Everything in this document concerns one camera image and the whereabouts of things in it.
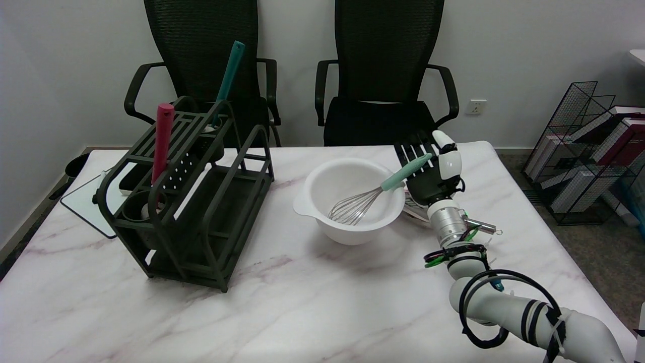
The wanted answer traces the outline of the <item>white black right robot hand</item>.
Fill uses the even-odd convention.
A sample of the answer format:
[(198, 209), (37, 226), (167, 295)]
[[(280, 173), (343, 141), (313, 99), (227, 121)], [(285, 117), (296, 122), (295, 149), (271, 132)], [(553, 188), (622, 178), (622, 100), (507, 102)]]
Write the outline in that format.
[(465, 191), (461, 153), (454, 140), (443, 131), (435, 130), (431, 134), (419, 131), (394, 143), (394, 150), (401, 167), (426, 154), (431, 156), (406, 179), (408, 192), (417, 204), (429, 206)]

